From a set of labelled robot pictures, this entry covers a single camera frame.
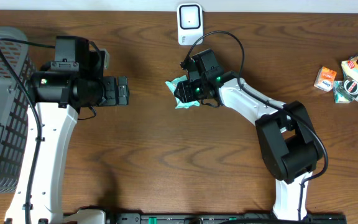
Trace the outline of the green Zappy wipes pack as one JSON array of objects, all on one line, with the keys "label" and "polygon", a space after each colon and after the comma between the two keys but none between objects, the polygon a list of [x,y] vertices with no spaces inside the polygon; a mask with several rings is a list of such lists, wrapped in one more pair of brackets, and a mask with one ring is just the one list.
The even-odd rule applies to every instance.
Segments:
[{"label": "green Zappy wipes pack", "polygon": [[[172,94],[174,94],[174,91],[177,88],[177,85],[182,82],[182,81],[187,81],[187,77],[186,75],[183,75],[181,77],[175,78],[172,81],[166,81],[165,84],[166,86],[168,86],[169,90],[172,92]],[[177,101],[177,105],[176,105],[176,109],[188,109],[192,106],[200,106],[200,103],[198,101],[192,101],[189,103],[182,103],[177,97],[175,98]]]}]

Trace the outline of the small orange tissue pack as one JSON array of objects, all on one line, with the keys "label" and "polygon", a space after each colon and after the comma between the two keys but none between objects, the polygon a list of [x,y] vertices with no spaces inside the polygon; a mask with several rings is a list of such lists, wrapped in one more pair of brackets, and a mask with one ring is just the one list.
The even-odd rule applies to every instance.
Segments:
[{"label": "small orange tissue pack", "polygon": [[326,67],[321,67],[316,76],[314,87],[329,92],[333,89],[337,72]]}]

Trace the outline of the small teal tissue pack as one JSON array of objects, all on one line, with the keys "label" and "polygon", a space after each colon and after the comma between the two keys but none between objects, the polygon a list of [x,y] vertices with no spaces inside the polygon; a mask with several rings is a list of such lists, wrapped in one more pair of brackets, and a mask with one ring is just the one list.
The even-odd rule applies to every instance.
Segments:
[{"label": "small teal tissue pack", "polygon": [[342,83],[342,81],[334,81],[333,84],[333,95],[334,95],[334,102],[339,104],[339,103],[350,103],[351,101],[348,100],[346,97],[344,97],[340,92],[338,92],[338,88],[340,86],[340,84]]}]

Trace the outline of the red white tape roll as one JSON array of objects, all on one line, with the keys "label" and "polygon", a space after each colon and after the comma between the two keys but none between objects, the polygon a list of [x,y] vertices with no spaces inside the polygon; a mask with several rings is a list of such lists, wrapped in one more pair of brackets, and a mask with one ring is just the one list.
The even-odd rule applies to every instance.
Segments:
[{"label": "red white tape roll", "polygon": [[337,91],[347,100],[353,101],[358,97],[358,82],[351,77],[346,77]]}]

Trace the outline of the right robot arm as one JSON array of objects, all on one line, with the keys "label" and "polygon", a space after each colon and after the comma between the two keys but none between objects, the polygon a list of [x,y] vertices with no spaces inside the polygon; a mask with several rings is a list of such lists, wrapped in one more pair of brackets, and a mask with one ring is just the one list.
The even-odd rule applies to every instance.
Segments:
[{"label": "right robot arm", "polygon": [[189,103],[214,99],[252,123],[257,132],[262,159],[275,178],[273,215],[279,220],[307,222],[308,182],[327,151],[317,136],[305,106],[286,104],[252,88],[234,71],[225,72],[211,49],[187,55],[180,64],[188,79],[177,84],[174,95]]}]

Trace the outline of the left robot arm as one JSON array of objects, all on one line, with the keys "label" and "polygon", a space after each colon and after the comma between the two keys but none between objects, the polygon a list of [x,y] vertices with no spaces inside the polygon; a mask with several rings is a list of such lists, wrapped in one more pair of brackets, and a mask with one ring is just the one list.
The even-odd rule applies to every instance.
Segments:
[{"label": "left robot arm", "polygon": [[64,215],[62,187],[68,145],[82,108],[129,103],[126,77],[106,77],[109,54],[94,42],[59,35],[54,59],[21,85],[29,101],[25,152],[5,223],[113,223],[103,208]]}]

